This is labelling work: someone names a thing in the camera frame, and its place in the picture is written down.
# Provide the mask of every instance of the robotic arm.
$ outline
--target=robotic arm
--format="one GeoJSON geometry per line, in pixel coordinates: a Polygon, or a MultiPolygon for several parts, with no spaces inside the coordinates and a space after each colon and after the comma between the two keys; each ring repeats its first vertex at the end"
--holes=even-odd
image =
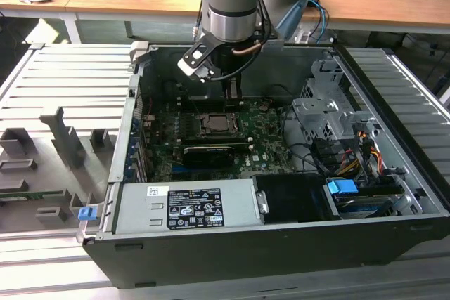
{"type": "Polygon", "coordinates": [[[178,66],[187,76],[195,75],[202,82],[221,81],[228,97],[232,80],[236,90],[231,91],[239,96],[241,72],[269,39],[276,38],[264,0],[209,0],[204,19],[208,21],[203,25],[207,30],[178,66]]]}

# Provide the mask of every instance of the blue plastic clip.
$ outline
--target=blue plastic clip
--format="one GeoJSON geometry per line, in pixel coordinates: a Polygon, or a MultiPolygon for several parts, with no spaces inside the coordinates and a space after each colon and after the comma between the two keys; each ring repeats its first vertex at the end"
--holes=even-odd
{"type": "Polygon", "coordinates": [[[333,179],[327,185],[332,195],[335,193],[358,193],[358,187],[352,179],[333,179]]]}
{"type": "Polygon", "coordinates": [[[97,207],[82,207],[78,212],[79,221],[95,221],[97,219],[97,207]]]}

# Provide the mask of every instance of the metal frame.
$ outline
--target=metal frame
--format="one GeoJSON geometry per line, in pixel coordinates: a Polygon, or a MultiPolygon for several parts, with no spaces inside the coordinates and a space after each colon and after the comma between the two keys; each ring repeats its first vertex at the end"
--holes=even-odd
{"type": "Polygon", "coordinates": [[[80,20],[111,20],[123,21],[127,37],[133,37],[131,27],[132,21],[145,22],[170,22],[170,23],[194,23],[194,15],[153,15],[153,14],[128,14],[128,13],[91,13],[91,12],[69,12],[69,11],[31,11],[27,10],[9,10],[0,11],[6,17],[24,17],[24,18],[44,18],[60,19],[64,21],[67,33],[72,44],[81,44],[84,40],[79,26],[80,20]]]}
{"type": "MultiPolygon", "coordinates": [[[[363,92],[368,96],[369,103],[375,107],[375,111],[379,113],[380,109],[385,110],[384,114],[375,117],[383,117],[381,120],[386,125],[390,128],[397,127],[402,132],[401,140],[394,139],[403,147],[401,151],[408,156],[411,156],[411,151],[422,151],[414,140],[410,140],[412,136],[409,131],[404,126],[403,129],[398,126],[401,124],[398,117],[351,55],[334,46],[320,48],[324,51],[328,48],[330,52],[339,55],[339,60],[345,60],[345,64],[341,65],[344,66],[346,75],[355,87],[359,89],[367,87],[363,92]]],[[[423,155],[423,158],[413,156],[411,161],[413,164],[409,166],[417,168],[427,181],[426,184],[422,180],[421,184],[426,186],[436,183],[432,176],[424,173],[427,168],[432,170],[434,167],[426,155],[423,155]]],[[[435,171],[433,173],[439,177],[435,177],[439,185],[443,177],[436,168],[435,171]]],[[[133,190],[145,190],[148,184],[128,184],[127,188],[131,185],[133,190]]],[[[89,256],[107,273],[114,286],[119,288],[167,286],[330,268],[383,265],[418,243],[442,239],[448,234],[446,227],[449,213],[442,207],[438,207],[436,212],[430,214],[389,216],[383,219],[351,219],[341,220],[338,223],[322,221],[180,230],[170,233],[115,234],[115,224],[120,212],[120,196],[124,189],[121,183],[115,184],[115,194],[110,194],[111,208],[107,213],[108,217],[105,218],[103,230],[96,237],[85,239],[83,243],[83,248],[89,256]],[[275,247],[280,242],[283,243],[282,250],[270,250],[270,247],[275,247]],[[302,243],[302,250],[308,254],[299,254],[299,242],[302,243]],[[330,249],[328,246],[330,242],[340,243],[339,253],[327,251],[330,249]],[[195,249],[199,247],[214,247],[214,251],[220,253],[215,254],[214,260],[211,261],[204,257],[203,250],[195,249]],[[173,270],[169,273],[168,259],[195,266],[194,273],[186,273],[185,270],[173,270]],[[196,262],[199,261],[202,262],[201,267],[197,267],[196,262]]],[[[445,197],[443,203],[448,205],[445,197]]],[[[437,202],[432,193],[430,198],[437,202]]]]}
{"type": "MultiPolygon", "coordinates": [[[[194,23],[194,15],[152,15],[152,14],[128,14],[128,13],[93,13],[93,12],[71,12],[71,11],[31,11],[31,10],[9,10],[0,11],[6,17],[24,18],[48,18],[63,20],[73,44],[83,42],[82,31],[79,27],[80,20],[112,20],[123,21],[127,37],[133,37],[131,22],[169,22],[169,23],[194,23]]],[[[313,22],[302,22],[304,25],[314,26],[313,22]]],[[[401,32],[401,33],[428,33],[428,34],[450,34],[450,27],[423,27],[409,25],[390,24],[365,24],[358,22],[333,22],[328,25],[331,30],[356,30],[376,32],[401,32]]]]}

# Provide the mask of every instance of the warning label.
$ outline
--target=warning label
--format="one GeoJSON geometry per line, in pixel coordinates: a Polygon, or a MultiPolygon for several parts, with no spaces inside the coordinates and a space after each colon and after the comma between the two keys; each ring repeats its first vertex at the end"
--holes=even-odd
{"type": "Polygon", "coordinates": [[[225,226],[220,189],[169,191],[167,227],[170,230],[225,226]]]}

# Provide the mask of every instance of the black cable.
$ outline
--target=black cable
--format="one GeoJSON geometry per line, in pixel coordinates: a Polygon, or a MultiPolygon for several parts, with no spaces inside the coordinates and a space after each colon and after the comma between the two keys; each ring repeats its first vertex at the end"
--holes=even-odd
{"type": "Polygon", "coordinates": [[[319,28],[319,25],[321,24],[322,20],[325,20],[325,18],[322,16],[322,11],[320,8],[317,8],[319,10],[319,21],[317,22],[315,28],[313,29],[312,33],[309,35],[312,39],[316,40],[316,38],[313,37],[314,33],[316,33],[316,30],[319,28]]]}
{"type": "Polygon", "coordinates": [[[439,66],[439,64],[442,62],[442,60],[445,58],[445,56],[447,55],[447,53],[450,51],[450,48],[447,49],[445,51],[444,54],[442,54],[441,58],[435,63],[435,65],[433,66],[433,68],[430,70],[430,72],[428,73],[427,77],[425,78],[425,80],[423,81],[423,84],[427,84],[428,80],[431,78],[432,74],[435,72],[436,67],[439,66]]]}
{"type": "Polygon", "coordinates": [[[292,91],[290,91],[290,90],[288,89],[288,87],[286,87],[284,84],[270,84],[270,85],[267,86],[267,88],[269,88],[269,87],[280,87],[280,88],[284,89],[284,91],[285,91],[286,93],[288,93],[289,95],[291,95],[292,98],[295,98],[295,95],[292,93],[292,91]]]}
{"type": "Polygon", "coordinates": [[[290,151],[290,153],[291,153],[294,157],[296,157],[296,158],[298,158],[298,159],[301,159],[303,162],[306,162],[306,163],[312,165],[314,168],[318,169],[317,164],[314,163],[313,161],[307,159],[305,156],[301,156],[301,155],[299,155],[299,154],[296,154],[296,153],[293,152],[292,150],[290,151]]]}
{"type": "Polygon", "coordinates": [[[267,42],[267,40],[269,40],[270,35],[272,33],[272,21],[270,20],[270,15],[267,10],[266,4],[264,3],[264,0],[260,0],[260,2],[262,5],[262,11],[264,12],[264,18],[265,18],[265,20],[267,20],[267,26],[269,27],[269,29],[267,30],[267,38],[264,40],[264,44],[265,44],[267,42]]]}
{"type": "Polygon", "coordinates": [[[232,77],[235,77],[236,75],[238,75],[241,72],[243,72],[244,70],[246,70],[256,60],[256,58],[260,52],[261,52],[261,49],[258,49],[256,52],[254,52],[251,59],[249,59],[244,64],[244,66],[240,67],[239,69],[235,70],[234,72],[224,75],[223,77],[212,77],[209,79],[209,81],[211,81],[211,82],[224,81],[224,80],[230,79],[232,77]]]}

